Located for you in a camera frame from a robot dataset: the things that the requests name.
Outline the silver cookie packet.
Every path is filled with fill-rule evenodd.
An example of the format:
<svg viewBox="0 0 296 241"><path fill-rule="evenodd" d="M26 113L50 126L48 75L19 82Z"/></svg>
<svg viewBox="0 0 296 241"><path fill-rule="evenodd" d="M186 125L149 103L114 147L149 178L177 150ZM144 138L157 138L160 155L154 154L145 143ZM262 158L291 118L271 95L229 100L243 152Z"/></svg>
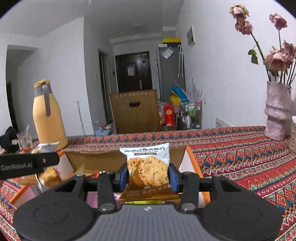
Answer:
<svg viewBox="0 0 296 241"><path fill-rule="evenodd" d="M59 142L48 143L48 144L38 144L33 150L32 154L39 154L39 153L56 153L56 147ZM62 182L60 174L56 170L54 166L48 166L43 169L41 174L35 175L38 187L42 193L46 192L47 190L57 186Z"/></svg>

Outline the cookie snack packet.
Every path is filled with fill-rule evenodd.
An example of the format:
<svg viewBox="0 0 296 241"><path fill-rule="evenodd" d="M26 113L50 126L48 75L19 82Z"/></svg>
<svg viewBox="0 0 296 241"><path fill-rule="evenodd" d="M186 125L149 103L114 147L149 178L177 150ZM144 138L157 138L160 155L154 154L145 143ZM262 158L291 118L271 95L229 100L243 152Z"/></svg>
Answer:
<svg viewBox="0 0 296 241"><path fill-rule="evenodd" d="M179 199L169 182L170 144L145 147L121 147L126 156L128 184L120 202L162 203Z"/></svg>

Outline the pink snack packet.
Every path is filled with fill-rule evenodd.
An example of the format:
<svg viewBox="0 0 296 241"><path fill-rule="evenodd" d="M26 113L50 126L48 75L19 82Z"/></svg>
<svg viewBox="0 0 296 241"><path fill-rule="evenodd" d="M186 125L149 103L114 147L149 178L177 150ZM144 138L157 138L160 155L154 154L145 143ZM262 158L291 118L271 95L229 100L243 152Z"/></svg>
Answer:
<svg viewBox="0 0 296 241"><path fill-rule="evenodd" d="M121 194L120 193L114 193L114 198L115 198L115 201L118 203L120 197L121 197ZM98 208L98 195L97 195L97 191L91 191L91 192L88 192L87 195L86 195L86 203L92 207L92 208Z"/></svg>

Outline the orange cardboard snack box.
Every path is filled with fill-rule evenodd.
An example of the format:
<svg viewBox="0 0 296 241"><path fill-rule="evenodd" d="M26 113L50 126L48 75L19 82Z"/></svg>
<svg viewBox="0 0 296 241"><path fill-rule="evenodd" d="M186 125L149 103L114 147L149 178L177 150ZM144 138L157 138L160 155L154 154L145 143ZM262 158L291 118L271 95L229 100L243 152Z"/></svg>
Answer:
<svg viewBox="0 0 296 241"><path fill-rule="evenodd" d="M60 162L57 166L47 168L53 170L51 182L58 183L76 175L84 174L87 178L97 177L100 173L118 170L125 162L126 157L118 150L108 152L65 152L59 151ZM170 162L180 172L193 172L203 176L200 167L196 163L194 155L189 147L170 148ZM25 202L36 197L40 190L37 182L38 175L6 180L5 185L16 184L20 188L15 191L7 191L7 200L17 208ZM116 200L131 204L162 204L165 202L178 203L181 194L174 193L168 186L154 188L152 191L127 190L116 193Z"/></svg>

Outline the glass with drink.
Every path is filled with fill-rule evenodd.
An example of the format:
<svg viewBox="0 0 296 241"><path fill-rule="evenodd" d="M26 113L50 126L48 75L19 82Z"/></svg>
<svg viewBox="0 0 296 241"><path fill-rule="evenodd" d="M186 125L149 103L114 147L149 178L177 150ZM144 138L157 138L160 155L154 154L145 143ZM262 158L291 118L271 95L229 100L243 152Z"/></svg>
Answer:
<svg viewBox="0 0 296 241"><path fill-rule="evenodd" d="M32 135L30 133L30 125L27 125L25 130L18 132L16 135L22 149L33 147Z"/></svg>

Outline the yellow thermos jug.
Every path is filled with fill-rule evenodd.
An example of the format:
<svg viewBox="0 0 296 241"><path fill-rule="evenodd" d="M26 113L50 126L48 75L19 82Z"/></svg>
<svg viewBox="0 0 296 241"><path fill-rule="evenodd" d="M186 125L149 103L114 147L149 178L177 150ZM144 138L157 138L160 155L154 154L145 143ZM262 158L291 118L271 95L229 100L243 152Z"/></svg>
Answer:
<svg viewBox="0 0 296 241"><path fill-rule="evenodd" d="M59 151L68 145L68 139L50 81L36 82L34 90L33 120L38 140L41 144L57 143L56 150Z"/></svg>

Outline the patterned red tablecloth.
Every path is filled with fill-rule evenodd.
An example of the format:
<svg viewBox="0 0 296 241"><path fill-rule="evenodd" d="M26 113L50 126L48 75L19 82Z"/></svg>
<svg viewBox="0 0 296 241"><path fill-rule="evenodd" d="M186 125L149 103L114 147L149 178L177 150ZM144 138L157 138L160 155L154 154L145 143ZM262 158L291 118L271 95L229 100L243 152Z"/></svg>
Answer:
<svg viewBox="0 0 296 241"><path fill-rule="evenodd" d="M123 161L121 147L169 143L171 160L204 177L220 174L275 205L283 216L277 240L295 240L295 154L290 139L274 141L262 126L73 138L65 149L73 166L88 170Z"/></svg>

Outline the wooden chair back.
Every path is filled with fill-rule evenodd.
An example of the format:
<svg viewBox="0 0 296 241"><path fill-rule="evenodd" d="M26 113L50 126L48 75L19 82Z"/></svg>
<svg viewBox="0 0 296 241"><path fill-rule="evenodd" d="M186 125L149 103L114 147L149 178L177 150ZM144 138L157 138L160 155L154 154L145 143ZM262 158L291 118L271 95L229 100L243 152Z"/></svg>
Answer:
<svg viewBox="0 0 296 241"><path fill-rule="evenodd" d="M158 132L160 130L156 90L112 93L109 98L118 134Z"/></svg>

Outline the red gift box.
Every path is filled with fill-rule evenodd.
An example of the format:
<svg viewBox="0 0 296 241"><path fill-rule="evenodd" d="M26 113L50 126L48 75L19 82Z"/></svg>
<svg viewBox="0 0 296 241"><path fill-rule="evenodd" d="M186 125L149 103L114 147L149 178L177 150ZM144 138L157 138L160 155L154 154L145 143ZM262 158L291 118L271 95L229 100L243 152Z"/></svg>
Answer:
<svg viewBox="0 0 296 241"><path fill-rule="evenodd" d="M164 118L166 126L174 126L175 125L175 113L174 108L170 103L164 103Z"/></svg>

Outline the blue plastic bin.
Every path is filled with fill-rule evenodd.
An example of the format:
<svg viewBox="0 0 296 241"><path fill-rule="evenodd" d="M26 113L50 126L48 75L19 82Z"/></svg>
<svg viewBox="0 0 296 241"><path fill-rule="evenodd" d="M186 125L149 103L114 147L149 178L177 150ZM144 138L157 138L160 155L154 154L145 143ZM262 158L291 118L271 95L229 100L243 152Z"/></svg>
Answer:
<svg viewBox="0 0 296 241"><path fill-rule="evenodd" d="M184 91L180 87L178 87L178 86L172 87L170 89L170 91L172 93L176 94L180 98L181 102L188 102L189 101L189 99L185 95Z"/></svg>

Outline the pink textured vase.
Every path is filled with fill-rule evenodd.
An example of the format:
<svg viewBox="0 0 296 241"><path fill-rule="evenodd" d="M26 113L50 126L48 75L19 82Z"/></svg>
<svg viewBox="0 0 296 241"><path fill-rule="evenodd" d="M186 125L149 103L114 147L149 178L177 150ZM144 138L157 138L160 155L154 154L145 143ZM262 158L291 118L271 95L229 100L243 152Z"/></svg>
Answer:
<svg viewBox="0 0 296 241"><path fill-rule="evenodd" d="M292 117L291 92L290 85L267 82L267 99L264 110L267 115L265 135L272 140L283 141L285 138L285 123Z"/></svg>

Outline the black entrance door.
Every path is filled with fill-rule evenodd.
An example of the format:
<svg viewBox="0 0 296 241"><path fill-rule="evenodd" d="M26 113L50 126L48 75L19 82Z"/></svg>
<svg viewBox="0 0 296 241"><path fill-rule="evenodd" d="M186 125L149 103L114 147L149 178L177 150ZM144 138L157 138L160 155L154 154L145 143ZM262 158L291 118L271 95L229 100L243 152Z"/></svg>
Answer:
<svg viewBox="0 0 296 241"><path fill-rule="evenodd" d="M115 63L119 93L153 89L149 52L117 55Z"/></svg>

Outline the grey refrigerator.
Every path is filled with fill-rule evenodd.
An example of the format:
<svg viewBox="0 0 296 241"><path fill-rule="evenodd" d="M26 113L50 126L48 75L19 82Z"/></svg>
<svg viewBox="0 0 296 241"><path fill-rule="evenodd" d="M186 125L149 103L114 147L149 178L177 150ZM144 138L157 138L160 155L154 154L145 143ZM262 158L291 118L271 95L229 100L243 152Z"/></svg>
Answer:
<svg viewBox="0 0 296 241"><path fill-rule="evenodd" d="M180 69L180 47L162 45L157 47L159 94L162 102L170 102L171 89L179 86L186 89L185 74Z"/></svg>

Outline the yellow box on refrigerator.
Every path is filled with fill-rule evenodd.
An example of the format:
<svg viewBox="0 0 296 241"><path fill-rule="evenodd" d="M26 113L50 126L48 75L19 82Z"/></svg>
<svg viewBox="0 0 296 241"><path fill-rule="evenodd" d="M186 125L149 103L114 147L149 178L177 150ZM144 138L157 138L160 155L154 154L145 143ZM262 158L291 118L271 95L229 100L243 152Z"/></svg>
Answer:
<svg viewBox="0 0 296 241"><path fill-rule="evenodd" d="M168 44L168 43L180 43L181 40L179 38L164 38L162 39L162 42L165 44Z"/></svg>

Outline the white wall panel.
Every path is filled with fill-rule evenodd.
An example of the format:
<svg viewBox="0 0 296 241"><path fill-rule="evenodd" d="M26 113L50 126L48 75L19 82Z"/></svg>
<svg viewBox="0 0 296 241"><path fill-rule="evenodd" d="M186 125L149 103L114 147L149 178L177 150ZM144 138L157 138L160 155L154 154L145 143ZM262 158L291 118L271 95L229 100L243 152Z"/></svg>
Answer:
<svg viewBox="0 0 296 241"><path fill-rule="evenodd" d="M189 30L187 31L187 42L189 48L192 48L196 44L193 25L191 25Z"/></svg>

